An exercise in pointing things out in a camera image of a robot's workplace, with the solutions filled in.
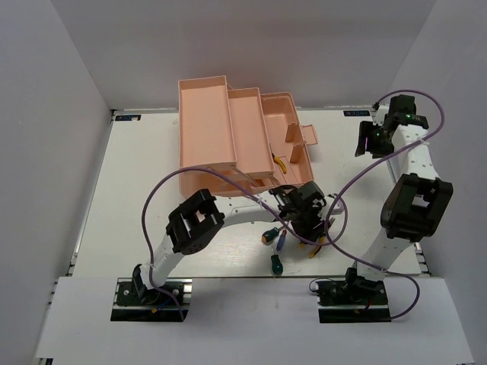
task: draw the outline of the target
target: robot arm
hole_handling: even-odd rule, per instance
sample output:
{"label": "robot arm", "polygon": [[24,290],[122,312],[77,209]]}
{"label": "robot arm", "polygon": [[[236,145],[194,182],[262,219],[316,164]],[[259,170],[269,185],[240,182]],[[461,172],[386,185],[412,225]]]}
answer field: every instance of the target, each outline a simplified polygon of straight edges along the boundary
{"label": "robot arm", "polygon": [[[414,97],[393,97],[389,107],[379,106],[374,122],[362,122],[356,156],[365,151],[384,157],[428,134],[428,121],[416,115]],[[393,157],[389,168],[396,185],[380,213],[377,238],[361,257],[387,270],[402,251],[424,236],[432,236],[440,223],[453,186],[433,167],[427,144]],[[347,271],[349,290],[372,294],[384,279],[384,271],[356,262]]]}
{"label": "robot arm", "polygon": [[[298,189],[281,186],[257,197],[283,220],[289,221],[300,236],[313,241],[323,235],[323,217],[334,199],[332,195],[325,196],[315,182]],[[343,207],[337,205],[332,214],[342,212]],[[183,257],[204,249],[222,227],[274,220],[273,214],[246,197],[214,197],[207,189],[199,190],[169,214],[166,235],[154,251],[152,283],[159,287],[164,285]],[[139,298],[154,288],[149,280],[150,267],[151,263],[146,262],[137,265],[132,273]]]}

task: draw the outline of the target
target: cable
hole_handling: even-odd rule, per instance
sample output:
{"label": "cable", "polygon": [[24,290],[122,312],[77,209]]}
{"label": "cable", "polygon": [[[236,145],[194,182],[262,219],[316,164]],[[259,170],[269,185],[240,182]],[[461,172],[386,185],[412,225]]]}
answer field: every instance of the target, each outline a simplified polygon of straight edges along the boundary
{"label": "cable", "polygon": [[316,279],[313,279],[312,281],[310,281],[310,283],[309,283],[309,284],[308,284],[308,286],[307,286],[307,287],[309,287],[309,289],[310,289],[310,292],[311,292],[311,293],[316,293],[316,292],[318,291],[318,290],[312,290],[312,289],[311,289],[311,285],[312,285],[312,283],[313,283],[313,282],[315,282],[316,280],[329,280],[329,281],[335,281],[335,280],[333,280],[332,278],[327,278],[327,277],[324,277],[324,276],[323,276],[323,277],[321,277],[321,278],[316,278]]}
{"label": "cable", "polygon": [[150,303],[144,303],[144,305],[150,306],[151,304],[154,304],[155,302],[157,302],[160,297],[161,297],[161,292],[158,292],[158,295],[155,297],[154,300],[152,300]]}
{"label": "cable", "polygon": [[158,306],[156,306],[152,312],[153,313],[156,313],[158,311],[160,311],[161,309],[163,309],[169,302],[171,301],[171,299],[168,299],[168,300],[165,300],[162,304],[159,304]]}
{"label": "cable", "polygon": [[[413,143],[410,143],[410,144],[404,146],[403,148],[400,148],[399,150],[394,151],[392,154],[389,154],[386,157],[382,157],[381,159],[375,161],[374,163],[372,163],[371,165],[369,165],[368,167],[366,167],[365,169],[363,169],[356,177],[354,177],[353,179],[351,179],[342,188],[342,190],[336,195],[335,200],[333,200],[332,204],[330,205],[329,210],[328,210],[328,213],[327,213],[327,215],[325,217],[325,227],[328,224],[329,218],[331,216],[331,212],[332,212],[333,208],[335,207],[335,205],[338,202],[341,201],[341,199],[342,199],[343,195],[345,194],[345,192],[350,188],[350,186],[352,186],[354,183],[356,183],[358,179],[360,179],[361,177],[363,177],[363,175],[365,175],[366,173],[368,173],[370,170],[374,169],[376,166],[380,165],[381,163],[386,162],[387,160],[389,160],[389,159],[397,156],[398,154],[401,154],[404,151],[409,150],[410,148],[419,146],[421,143],[424,143],[425,141],[427,141],[428,139],[430,139],[431,137],[433,137],[434,135],[436,135],[443,128],[443,126],[444,126],[444,110],[443,110],[443,107],[438,102],[438,100],[436,100],[433,96],[431,96],[430,94],[427,94],[427,93],[425,93],[423,91],[413,90],[413,89],[401,89],[401,90],[392,91],[392,92],[384,95],[383,97],[381,97],[376,102],[376,104],[379,104],[382,100],[386,99],[387,97],[389,97],[391,95],[397,94],[397,93],[413,93],[413,94],[419,94],[419,95],[422,95],[424,97],[427,97],[429,100],[431,100],[436,105],[436,107],[438,108],[438,111],[440,112],[440,117],[441,117],[441,119],[440,119],[440,125],[432,133],[428,133],[422,140],[414,141]],[[336,241],[334,241],[334,240],[331,239],[331,237],[329,236],[329,234],[328,234],[328,232],[326,230],[325,230],[325,234],[326,234],[326,238],[328,239],[328,243],[330,245],[332,245],[335,249],[337,249],[343,255],[349,257],[350,259],[355,260],[356,262],[360,262],[363,265],[370,266],[372,268],[375,268],[376,270],[384,271],[384,272],[386,272],[389,275],[396,275],[396,276],[401,276],[403,278],[407,278],[410,281],[412,281],[412,283],[416,286],[416,297],[413,300],[412,304],[407,309],[405,309],[403,312],[401,312],[401,313],[399,313],[399,314],[397,314],[395,316],[391,316],[390,317],[391,319],[397,319],[399,317],[402,317],[405,314],[409,313],[412,310],[412,308],[414,308],[414,306],[417,304],[417,302],[419,300],[419,296],[421,294],[421,290],[419,288],[419,284],[418,284],[418,282],[416,280],[414,280],[411,276],[406,275],[406,274],[401,274],[399,272],[394,272],[394,271],[383,270],[381,267],[379,267],[377,265],[371,264],[370,262],[366,262],[366,261],[364,261],[364,260],[362,260],[362,259],[360,259],[358,257],[355,257],[355,256],[351,255],[350,253],[346,252],[345,250],[341,249],[338,245],[336,245]]]}
{"label": "cable", "polygon": [[[397,90],[397,91],[394,91],[394,92],[391,92],[391,93],[388,93],[386,95],[384,95],[383,97],[381,97],[379,100],[378,100],[378,103],[380,101],[382,101],[383,99],[385,99],[386,97],[390,96],[390,95],[393,95],[393,94],[397,94],[397,93],[401,93],[401,92],[409,92],[409,93],[415,93],[415,94],[420,94],[420,95],[423,95],[425,97],[427,97],[428,99],[430,99],[431,101],[433,101],[433,103],[438,107],[439,111],[440,111],[440,114],[441,114],[441,121],[440,121],[440,125],[437,127],[437,129],[435,129],[432,133],[426,135],[423,140],[418,140],[418,141],[414,141],[413,143],[411,144],[408,144],[406,145],[405,147],[403,148],[400,148],[399,150],[395,151],[394,153],[386,156],[386,157],[383,157],[381,159],[379,159],[378,161],[374,162],[373,164],[371,164],[370,166],[368,166],[367,168],[365,168],[363,171],[361,171],[356,177],[354,177],[352,180],[350,180],[349,183],[347,183],[343,189],[336,195],[335,199],[333,200],[332,204],[330,205],[329,207],[329,210],[328,210],[328,213],[326,215],[326,218],[325,218],[325,222],[324,222],[324,226],[325,227],[328,227],[328,224],[329,224],[329,219],[330,219],[330,216],[332,214],[332,211],[333,211],[333,208],[336,206],[336,204],[338,202],[341,202],[343,204],[343,207],[344,207],[344,212],[345,212],[345,218],[344,218],[344,224],[343,224],[343,227],[342,227],[342,231],[340,231],[339,235],[337,236],[337,238],[340,238],[342,235],[343,235],[343,232],[345,231],[346,229],[346,224],[348,223],[348,209],[346,207],[346,204],[345,204],[345,201],[342,199],[342,196],[343,194],[345,194],[345,192],[350,188],[350,186],[352,186],[358,179],[360,179],[363,175],[365,175],[366,173],[368,173],[370,170],[372,170],[373,168],[375,168],[377,165],[389,160],[390,158],[392,157],[395,157],[397,156],[398,154],[410,149],[410,148],[413,148],[421,143],[423,143],[423,141],[426,141],[428,140],[429,138],[433,137],[434,135],[436,135],[442,128],[443,128],[443,125],[444,125],[444,111],[443,111],[443,108],[441,107],[440,103],[434,98],[432,97],[431,95],[427,94],[427,93],[424,93],[422,91],[418,91],[418,90],[410,90],[410,89],[402,89],[402,90]],[[184,168],[181,168],[179,170],[176,170],[176,171],[173,171],[172,173],[168,174],[167,176],[165,176],[151,191],[151,193],[149,194],[149,196],[147,197],[147,199],[145,200],[145,203],[144,203],[144,208],[142,209],[142,231],[143,231],[143,234],[144,234],[144,238],[145,238],[145,241],[146,243],[148,244],[148,249],[149,249],[149,254],[150,254],[150,267],[149,267],[149,282],[151,283],[152,287],[154,287],[155,290],[157,291],[160,291],[161,293],[164,293],[166,295],[168,295],[173,301],[174,303],[176,304],[177,306],[177,309],[179,310],[180,312],[180,315],[181,315],[181,319],[184,320],[184,314],[183,314],[183,311],[181,309],[181,305],[179,304],[177,298],[170,292],[170,291],[167,291],[165,289],[162,289],[161,287],[158,287],[155,283],[154,283],[154,279],[153,279],[153,265],[154,265],[154,249],[152,248],[152,244],[151,244],[151,240],[148,236],[148,231],[147,231],[147,227],[146,227],[146,223],[145,223],[145,216],[147,214],[147,208],[148,208],[148,205],[150,203],[150,201],[152,200],[152,198],[154,197],[154,194],[157,192],[157,190],[159,190],[159,188],[166,182],[168,181],[171,177],[173,176],[176,176],[180,173],[184,173],[184,172],[187,172],[187,171],[200,171],[200,172],[204,172],[204,173],[210,173],[212,175],[215,175],[217,177],[219,177],[220,179],[224,180],[226,183],[229,183],[231,184],[232,186],[234,186],[235,188],[239,189],[240,191],[242,191],[245,195],[247,195],[251,200],[253,200],[255,203],[258,203],[260,204],[263,208],[265,208],[270,214],[272,214],[274,216],[274,218],[281,222],[281,224],[288,230],[289,233],[291,233],[293,236],[295,236],[296,238],[298,238],[301,242],[304,242],[304,243],[307,243],[309,245],[314,245],[314,246],[323,246],[322,244],[320,243],[316,243],[316,242],[312,242],[310,240],[307,240],[301,236],[299,236],[298,234],[296,234],[285,222],[284,220],[282,220],[279,215],[277,213],[275,213],[265,202],[262,202],[260,201],[254,194],[252,194],[251,192],[249,192],[247,189],[245,189],[244,187],[242,186],[239,186],[238,184],[236,184],[235,182],[231,181],[230,179],[228,179],[226,176],[214,171],[214,170],[210,170],[210,169],[204,169],[204,168],[201,168],[201,167],[184,167]],[[340,253],[342,253],[343,255],[349,257],[350,259],[353,259],[355,260],[356,262],[360,262],[361,264],[363,265],[367,265],[367,266],[370,266],[372,268],[375,268],[376,270],[379,270],[379,271],[385,271],[383,270],[381,267],[377,266],[377,265],[374,265],[374,264],[371,264],[370,262],[366,262],[356,256],[353,256],[352,254],[346,252],[345,250],[341,249],[338,245],[336,245],[336,241],[337,239],[334,239],[332,240],[332,238],[329,236],[329,233],[327,230],[325,230],[325,234],[326,234],[326,238],[328,239],[328,243],[333,246],[335,249],[337,249]],[[418,300],[419,300],[419,295],[421,293],[420,291],[420,288],[419,288],[419,285],[418,283],[416,282],[416,280],[414,280],[412,277],[410,277],[409,275],[406,275],[406,274],[401,274],[401,273],[398,273],[398,272],[393,272],[393,271],[385,271],[387,274],[390,274],[390,275],[396,275],[396,276],[401,276],[401,277],[404,277],[404,278],[407,278],[409,279],[410,281],[412,281],[412,283],[416,286],[416,298],[414,299],[414,301],[412,302],[411,306],[409,306],[406,310],[404,310],[403,312],[401,312],[400,314],[398,315],[395,315],[395,316],[391,316],[391,319],[397,319],[399,317],[402,317],[404,316],[405,314],[409,313],[411,311],[412,308],[414,308],[414,306],[417,304]]]}
{"label": "cable", "polygon": [[372,298],[368,300],[367,306],[362,310],[362,312],[365,312],[367,309],[369,309],[372,305]]}

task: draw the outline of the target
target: white table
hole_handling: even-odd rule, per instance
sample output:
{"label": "white table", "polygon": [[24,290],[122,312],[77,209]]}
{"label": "white table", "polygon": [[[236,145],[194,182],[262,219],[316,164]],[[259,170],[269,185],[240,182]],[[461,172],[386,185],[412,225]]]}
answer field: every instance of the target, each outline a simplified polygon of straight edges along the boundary
{"label": "white table", "polygon": [[[197,278],[184,323],[110,322],[116,278],[61,278],[37,357],[55,365],[470,363],[447,285],[419,278],[415,309],[393,323],[320,324],[309,278]],[[386,278],[391,313],[414,286]]]}
{"label": "white table", "polygon": [[[358,124],[363,117],[344,117],[340,110],[299,111],[302,125],[314,124],[319,138],[309,147],[315,181],[323,192],[338,192],[372,159],[355,158]],[[143,114],[140,121],[114,122],[97,182],[74,277],[126,278],[135,265],[148,259],[142,236],[141,210],[157,182],[178,168],[177,113]],[[359,180],[345,195],[349,228],[339,241],[348,252],[361,255],[376,237],[379,215],[393,187],[384,164]],[[170,180],[148,209],[148,231],[154,244],[161,241],[168,214],[181,202],[178,179]],[[331,229],[339,232],[342,218]],[[241,224],[224,228],[203,251],[187,256],[172,277],[270,276],[271,249],[260,242],[263,231],[275,224]],[[281,254],[284,275],[344,275],[352,261],[331,247],[314,258],[311,247],[299,249],[288,235]],[[394,271],[421,273],[413,247],[393,265]]]}

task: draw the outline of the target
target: purple cable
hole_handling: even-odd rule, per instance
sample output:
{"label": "purple cable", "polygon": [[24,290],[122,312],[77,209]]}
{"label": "purple cable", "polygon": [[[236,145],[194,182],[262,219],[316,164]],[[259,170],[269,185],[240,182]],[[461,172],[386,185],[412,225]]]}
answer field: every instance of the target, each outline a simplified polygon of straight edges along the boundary
{"label": "purple cable", "polygon": [[[401,154],[404,151],[409,150],[410,148],[413,148],[413,147],[416,147],[416,146],[420,145],[424,141],[427,141],[428,139],[430,139],[431,137],[433,137],[434,135],[436,135],[443,128],[443,125],[444,125],[444,110],[443,110],[443,107],[438,102],[438,100],[436,100],[433,96],[431,96],[430,94],[427,94],[427,93],[425,93],[423,91],[412,90],[412,89],[402,89],[402,90],[392,91],[392,92],[384,95],[383,97],[381,97],[377,101],[377,103],[380,103],[385,98],[387,98],[387,97],[389,97],[389,96],[391,96],[393,94],[397,94],[397,93],[413,93],[413,94],[419,94],[419,95],[422,95],[424,97],[427,97],[429,100],[431,100],[436,105],[436,107],[438,108],[438,110],[440,112],[440,116],[441,116],[440,125],[432,133],[429,133],[428,135],[426,135],[422,140],[414,141],[413,143],[408,144],[408,145],[404,146],[403,148],[400,148],[397,151],[394,151],[392,154],[389,154],[386,157],[382,157],[381,159],[375,161],[373,164],[369,165],[363,171],[361,171],[356,177],[354,177],[353,179],[351,179],[345,186],[343,186],[343,189],[336,195],[335,200],[333,201],[333,203],[329,207],[328,214],[326,215],[326,218],[325,218],[325,227],[328,224],[328,221],[329,221],[329,218],[330,218],[330,215],[331,215],[330,212],[333,210],[333,208],[335,207],[335,205],[339,201],[342,200],[343,194],[345,194],[345,192],[350,188],[350,186],[352,186],[354,183],[356,183],[358,179],[360,179],[361,177],[363,177],[363,175],[365,175],[366,173],[368,173],[370,170],[372,170],[376,166],[380,165],[381,163],[383,163],[383,162],[385,162],[385,161],[387,161],[387,160],[389,160],[389,159],[397,156],[398,154]],[[332,245],[333,247],[335,247],[335,249],[337,249],[343,255],[349,257],[350,259],[355,260],[356,262],[360,262],[361,264],[370,266],[370,267],[375,268],[375,269],[380,270],[380,271],[385,271],[389,275],[396,275],[396,276],[401,276],[403,278],[409,279],[416,286],[416,298],[413,300],[412,304],[406,310],[404,310],[403,312],[401,312],[401,313],[399,313],[399,314],[397,314],[395,316],[391,316],[390,317],[391,319],[397,319],[399,317],[402,317],[405,314],[409,313],[412,310],[412,308],[414,308],[414,306],[417,304],[417,302],[419,300],[419,295],[421,293],[421,290],[419,288],[419,284],[418,284],[418,282],[416,280],[414,280],[414,278],[412,278],[411,276],[406,275],[406,274],[401,274],[399,272],[383,270],[381,267],[379,267],[377,265],[371,264],[370,262],[366,262],[366,261],[364,261],[364,260],[362,260],[362,259],[360,259],[358,257],[355,257],[352,254],[350,254],[350,253],[344,251],[343,249],[341,249],[338,245],[336,245],[336,242],[331,239],[331,237],[329,236],[328,232],[325,231],[325,234],[326,234],[326,238],[328,239],[329,244]]]}

